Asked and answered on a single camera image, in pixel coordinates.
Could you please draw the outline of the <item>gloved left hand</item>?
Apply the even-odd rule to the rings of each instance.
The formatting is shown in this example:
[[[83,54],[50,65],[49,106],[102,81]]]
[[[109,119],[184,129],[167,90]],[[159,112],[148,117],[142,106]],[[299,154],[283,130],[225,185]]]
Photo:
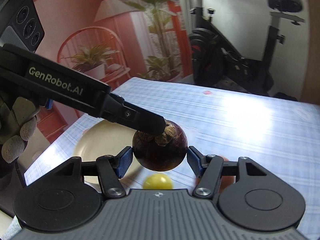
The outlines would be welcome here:
[[[1,98],[1,156],[6,163],[15,161],[25,150],[37,126],[40,107],[18,97],[12,106]]]

